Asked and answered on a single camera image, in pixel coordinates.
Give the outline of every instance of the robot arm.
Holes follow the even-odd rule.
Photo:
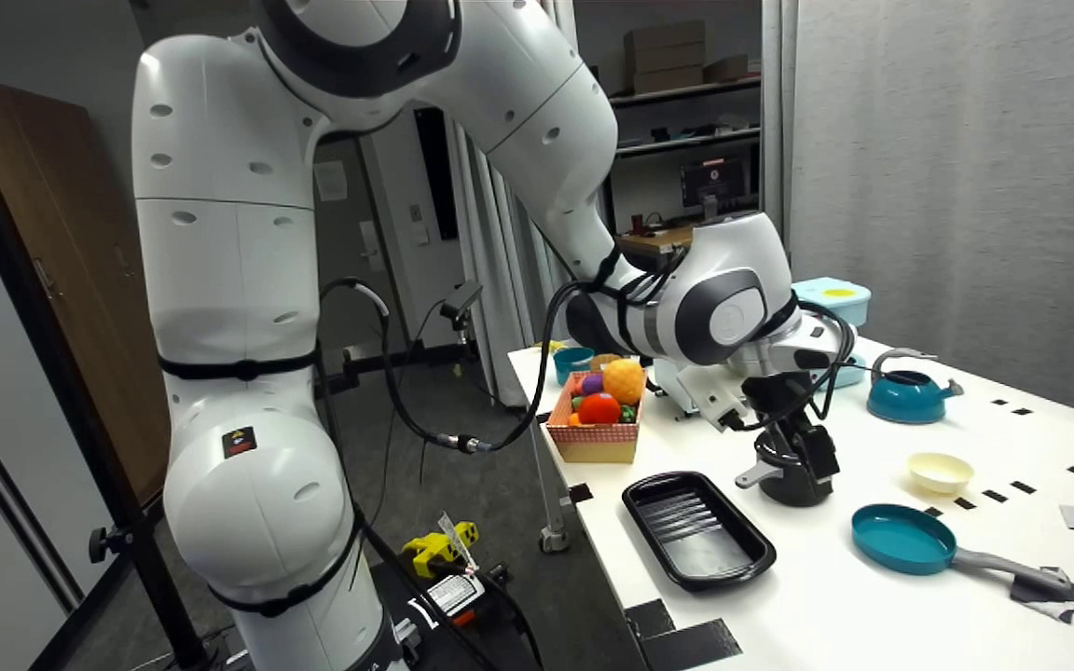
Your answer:
[[[794,308],[766,216],[703,228],[657,298],[634,303],[641,274],[590,200],[617,158],[617,115],[533,0],[263,0],[263,11],[267,28],[233,40],[152,46],[130,132],[171,414],[163,516],[259,666],[393,659],[360,516],[314,411],[310,169],[325,133],[378,132],[409,102],[442,106],[590,285],[571,323],[593,346],[705,366],[714,388],[833,361],[833,329]],[[794,399],[766,394],[766,419],[812,430]],[[806,474],[828,477],[835,459],[818,464],[804,459]]]

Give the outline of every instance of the frying pan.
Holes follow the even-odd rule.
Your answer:
[[[954,532],[914,506],[872,503],[851,518],[858,552],[899,574],[1004,572],[1050,598],[1074,602],[1074,580],[989,552],[954,549]]]

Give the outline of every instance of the shelf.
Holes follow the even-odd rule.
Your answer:
[[[756,142],[756,139],[763,139],[763,127],[744,127],[744,132],[718,132],[718,133],[687,133],[687,139],[669,139],[669,142],[618,144],[617,158],[648,158],[648,153],[677,153],[677,148],[720,144],[720,142]]]
[[[756,86],[763,77],[648,90],[648,95],[613,98],[613,108],[663,106],[663,102],[714,98],[714,95],[734,95],[734,90],[756,90]]]

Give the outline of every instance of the black tray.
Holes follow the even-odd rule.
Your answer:
[[[623,487],[659,568],[692,593],[748,584],[777,563],[769,537],[705,474],[657,474]]]

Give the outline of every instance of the table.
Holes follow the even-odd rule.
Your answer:
[[[540,352],[516,352],[511,366],[533,394]],[[1060,503],[1074,503],[1074,411],[1053,399],[922,361],[937,379],[954,378],[966,394],[948,399],[942,424],[893,424],[864,411],[869,379],[835,390],[823,423],[843,474],[822,506],[779,506],[763,487],[734,487],[753,465],[753,433],[718,433],[705,423],[680,423],[672,404],[646,399],[638,459],[632,465],[552,464],[569,485],[590,485],[579,503],[586,532],[623,607],[663,602],[680,626],[724,620],[744,646],[730,666],[810,671],[810,666],[1074,666],[1074,624],[1063,626],[1007,598],[1007,584],[958,572],[932,579],[887,574],[858,559],[851,516],[864,503],[928,506],[902,487],[914,451],[950,451],[974,464],[958,503],[942,503],[961,549],[1011,556],[1034,568],[1063,568],[1074,579],[1074,532]],[[680,588],[641,541],[623,506],[623,487],[663,470],[703,470],[777,543],[779,559],[753,584],[695,598]]]

